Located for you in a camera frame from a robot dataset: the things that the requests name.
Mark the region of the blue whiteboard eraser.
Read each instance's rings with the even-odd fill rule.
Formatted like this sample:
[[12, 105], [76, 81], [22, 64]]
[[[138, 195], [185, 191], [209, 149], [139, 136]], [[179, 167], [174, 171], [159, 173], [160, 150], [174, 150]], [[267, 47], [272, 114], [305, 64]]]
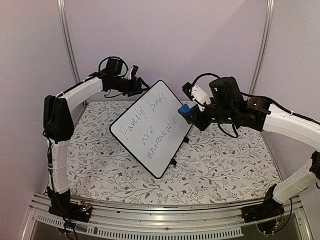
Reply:
[[181, 115], [186, 115], [190, 112], [190, 108], [187, 104], [183, 104], [179, 109], [178, 109], [178, 113]]

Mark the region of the white whiteboard black frame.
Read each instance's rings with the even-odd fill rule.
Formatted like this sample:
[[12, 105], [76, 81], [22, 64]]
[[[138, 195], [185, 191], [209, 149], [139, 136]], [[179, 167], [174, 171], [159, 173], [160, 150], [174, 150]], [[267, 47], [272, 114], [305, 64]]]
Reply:
[[191, 125], [178, 113], [183, 104], [163, 80], [126, 109], [110, 133], [156, 179], [163, 177]]

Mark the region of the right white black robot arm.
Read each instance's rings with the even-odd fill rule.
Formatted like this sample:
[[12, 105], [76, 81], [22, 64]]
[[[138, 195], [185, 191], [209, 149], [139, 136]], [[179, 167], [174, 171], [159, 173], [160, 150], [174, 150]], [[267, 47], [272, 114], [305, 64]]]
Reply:
[[230, 124], [234, 130], [243, 127], [275, 134], [313, 150], [300, 168], [269, 188], [265, 202], [258, 208], [262, 218], [269, 218], [278, 210], [278, 205], [320, 181], [320, 123], [312, 118], [289, 111], [262, 96], [254, 96], [241, 103], [231, 100], [222, 104], [213, 100], [193, 107], [185, 104], [178, 112], [200, 131], [206, 130], [210, 124], [218, 127]]

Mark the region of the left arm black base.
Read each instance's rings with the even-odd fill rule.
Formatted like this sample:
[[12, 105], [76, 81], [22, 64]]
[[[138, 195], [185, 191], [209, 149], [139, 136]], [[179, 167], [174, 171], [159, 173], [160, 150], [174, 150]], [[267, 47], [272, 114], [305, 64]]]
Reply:
[[48, 212], [70, 220], [88, 223], [92, 213], [92, 206], [81, 201], [80, 204], [71, 202], [71, 191], [68, 189], [64, 193], [53, 191], [47, 187], [47, 194], [50, 199]]

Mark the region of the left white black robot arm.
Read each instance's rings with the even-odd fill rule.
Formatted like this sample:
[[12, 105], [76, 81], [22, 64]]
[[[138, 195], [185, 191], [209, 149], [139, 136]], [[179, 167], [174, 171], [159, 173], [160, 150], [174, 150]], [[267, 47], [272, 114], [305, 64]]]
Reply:
[[43, 136], [47, 139], [49, 188], [57, 194], [70, 191], [67, 181], [67, 149], [75, 125], [71, 112], [88, 98], [100, 92], [116, 90], [132, 97], [150, 89], [141, 77], [124, 78], [94, 72], [88, 78], [56, 95], [48, 95], [43, 107]]

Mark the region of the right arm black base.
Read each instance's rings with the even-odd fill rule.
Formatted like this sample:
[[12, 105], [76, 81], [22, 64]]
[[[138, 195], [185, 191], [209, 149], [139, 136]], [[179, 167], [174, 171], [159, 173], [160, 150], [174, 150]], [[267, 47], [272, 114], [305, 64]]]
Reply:
[[279, 227], [285, 213], [282, 203], [277, 203], [268, 196], [262, 203], [245, 206], [241, 209], [241, 217], [245, 223], [256, 223], [263, 235], [272, 235]]

